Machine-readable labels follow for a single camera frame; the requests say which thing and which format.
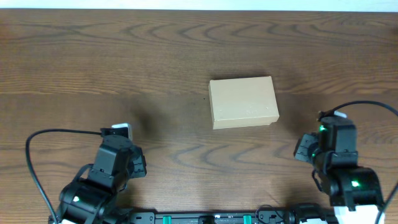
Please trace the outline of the cardboard box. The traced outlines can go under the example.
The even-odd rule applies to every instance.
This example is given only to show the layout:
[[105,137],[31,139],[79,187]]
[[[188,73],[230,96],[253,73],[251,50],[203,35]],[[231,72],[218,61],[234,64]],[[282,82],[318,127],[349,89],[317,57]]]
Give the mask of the cardboard box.
[[208,88],[213,129],[267,126],[279,119],[271,77],[211,80]]

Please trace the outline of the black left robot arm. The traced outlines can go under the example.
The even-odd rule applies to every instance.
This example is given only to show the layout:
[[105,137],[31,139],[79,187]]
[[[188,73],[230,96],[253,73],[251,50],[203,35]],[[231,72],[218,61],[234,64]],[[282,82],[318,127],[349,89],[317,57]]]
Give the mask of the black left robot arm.
[[130,209],[116,206],[130,179],[145,177],[146,160],[128,123],[102,128],[94,163],[84,165],[61,191],[54,223],[129,223]]

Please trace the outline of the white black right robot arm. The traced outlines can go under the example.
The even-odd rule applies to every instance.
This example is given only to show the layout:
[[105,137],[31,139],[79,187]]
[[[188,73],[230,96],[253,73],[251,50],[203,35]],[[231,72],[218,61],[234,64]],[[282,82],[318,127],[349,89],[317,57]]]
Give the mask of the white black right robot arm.
[[379,178],[358,165],[357,130],[353,121],[336,115],[319,119],[316,133],[304,134],[295,147],[296,160],[312,165],[312,178],[327,194],[338,223],[383,223]]

